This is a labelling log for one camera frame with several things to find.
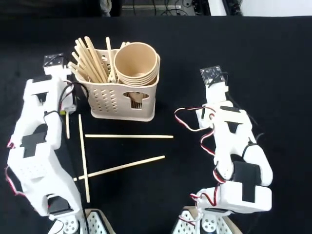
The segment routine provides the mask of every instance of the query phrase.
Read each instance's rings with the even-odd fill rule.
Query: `black tablecloth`
[[[161,57],[156,115],[148,123],[92,118],[82,101],[86,134],[162,134],[174,139],[86,139],[88,172],[165,155],[145,165],[89,180],[91,203],[104,211],[117,233],[169,233],[181,208],[193,205],[189,193],[215,185],[213,160],[192,133],[173,116],[178,107],[205,103],[200,68],[220,65],[230,74],[231,96],[265,131],[259,140],[272,166],[272,210],[235,214],[245,233],[308,232],[311,118],[312,18],[155,17],[58,19],[1,22],[0,38],[0,165],[22,108],[27,79],[43,74],[43,56],[65,52],[75,39],[89,36],[96,48],[123,41],[152,45]],[[184,116],[196,126],[194,113]],[[82,174],[78,116],[71,121],[71,154]],[[213,146],[213,139],[207,140]],[[72,174],[68,156],[58,152]],[[1,232],[43,234],[49,228],[23,197],[14,197],[4,173],[0,177]]]

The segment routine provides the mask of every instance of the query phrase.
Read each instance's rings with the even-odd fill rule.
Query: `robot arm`
[[[214,156],[213,173],[220,184],[191,195],[198,213],[225,216],[232,212],[268,211],[272,206],[272,192],[267,186],[272,182],[273,172],[257,145],[251,121],[246,111],[234,108],[226,100],[228,87],[220,67],[201,69],[201,74],[207,104],[196,110],[196,115],[200,128],[213,129],[216,149],[210,154]],[[243,160],[232,161],[232,154]]]
[[[67,83],[66,69],[50,67],[52,76],[30,79],[24,91],[24,106],[9,147],[8,166],[19,179],[22,194],[41,216],[65,223],[64,233],[85,230],[81,199],[73,178],[62,168],[54,152],[61,144],[62,123],[57,110]],[[74,111],[73,96],[66,90],[62,109]]]

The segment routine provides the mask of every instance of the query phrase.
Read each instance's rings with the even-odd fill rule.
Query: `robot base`
[[[185,220],[194,220],[197,217],[197,211],[195,207],[184,207],[180,213]],[[238,227],[226,216],[215,217],[216,223],[212,223],[209,220],[202,219],[198,221],[198,225],[204,227],[201,230],[196,230],[195,226],[189,224],[183,220],[178,219],[172,234],[242,234]]]
[[[112,226],[101,210],[87,209],[86,215],[88,217],[90,234],[115,234]],[[56,221],[48,234],[63,234],[66,228],[70,228],[70,224],[66,227],[65,225],[63,226],[61,222]],[[80,232],[80,234],[87,234],[87,231],[84,230]]]

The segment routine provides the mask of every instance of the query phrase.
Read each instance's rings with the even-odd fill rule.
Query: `circuit board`
[[[203,77],[205,85],[209,85],[215,78],[216,80],[214,81],[214,83],[225,81],[223,75],[221,75],[222,71],[220,66],[202,68],[200,69],[200,73]]]

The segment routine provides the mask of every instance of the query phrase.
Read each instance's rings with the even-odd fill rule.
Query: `stacked paper cups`
[[[141,42],[122,47],[115,55],[114,65],[119,80],[130,86],[153,84],[159,70],[156,51]]]

